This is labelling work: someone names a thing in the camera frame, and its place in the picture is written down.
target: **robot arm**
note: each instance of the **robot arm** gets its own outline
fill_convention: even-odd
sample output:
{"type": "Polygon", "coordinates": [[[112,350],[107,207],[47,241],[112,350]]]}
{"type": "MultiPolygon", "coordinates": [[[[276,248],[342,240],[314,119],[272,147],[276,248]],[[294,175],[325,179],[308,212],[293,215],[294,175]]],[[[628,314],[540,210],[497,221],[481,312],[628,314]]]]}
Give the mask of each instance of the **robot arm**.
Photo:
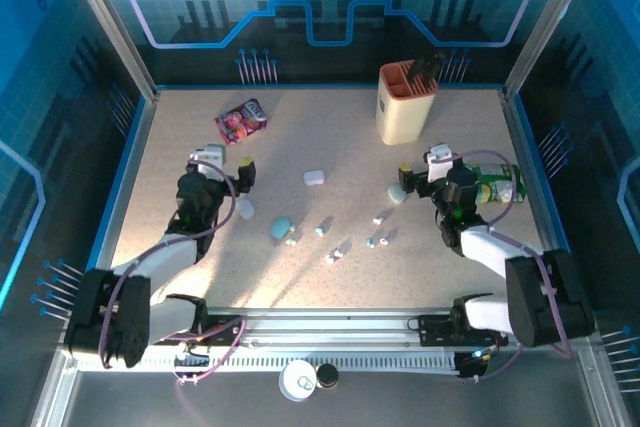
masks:
{"type": "Polygon", "coordinates": [[[148,255],[112,270],[93,269],[84,275],[64,339],[66,349],[74,357],[98,353],[108,301],[133,263],[136,268],[122,284],[117,310],[108,326],[105,352],[108,361],[133,367],[148,345],[177,332],[205,330],[207,308],[203,299],[173,295],[158,302],[157,292],[207,254],[215,235],[212,227],[218,224],[224,198],[248,193],[254,185],[256,169],[251,159],[240,164],[237,179],[228,177],[231,186],[223,179],[218,170],[224,164],[224,153],[223,146],[208,145],[190,156],[186,173],[177,183],[178,209],[164,236],[147,251],[148,255]]]}
{"type": "Polygon", "coordinates": [[[414,173],[406,164],[400,167],[403,190],[431,198],[444,244],[500,275],[507,287],[506,299],[491,294],[456,299],[451,319],[457,327],[513,334],[525,347],[554,343],[559,340],[549,302],[554,296],[567,337],[590,335],[593,312],[571,255],[563,250],[535,251],[489,226],[476,212],[477,175],[448,145],[434,146],[424,160],[429,165],[426,172],[414,173]],[[544,287],[534,255],[547,268],[551,292],[544,287]]]}

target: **white lid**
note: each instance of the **white lid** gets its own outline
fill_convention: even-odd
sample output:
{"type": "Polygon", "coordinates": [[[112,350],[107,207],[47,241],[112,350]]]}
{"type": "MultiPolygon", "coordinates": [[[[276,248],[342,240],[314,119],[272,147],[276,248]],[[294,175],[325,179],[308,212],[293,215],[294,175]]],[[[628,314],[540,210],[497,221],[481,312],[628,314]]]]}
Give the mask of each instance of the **white lid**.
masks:
{"type": "Polygon", "coordinates": [[[316,369],[304,360],[294,360],[280,373],[280,390],[286,398],[301,402],[316,389],[316,369]]]}

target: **snack bag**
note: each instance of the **snack bag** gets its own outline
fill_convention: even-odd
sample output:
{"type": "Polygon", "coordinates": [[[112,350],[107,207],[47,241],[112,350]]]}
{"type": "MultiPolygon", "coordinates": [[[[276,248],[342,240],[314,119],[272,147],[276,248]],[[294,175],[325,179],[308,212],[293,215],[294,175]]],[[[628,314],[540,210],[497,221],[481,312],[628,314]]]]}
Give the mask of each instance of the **snack bag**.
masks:
{"type": "MultiPolygon", "coordinates": [[[[467,168],[478,174],[478,196],[476,202],[484,204],[487,202],[507,203],[511,198],[511,174],[509,167],[505,164],[472,164],[467,168]]],[[[516,174],[516,196],[514,201],[524,202],[527,190],[520,181],[520,169],[513,166],[516,174]]]]}
{"type": "Polygon", "coordinates": [[[256,99],[216,117],[216,124],[225,144],[237,144],[267,127],[267,116],[256,99]]]}

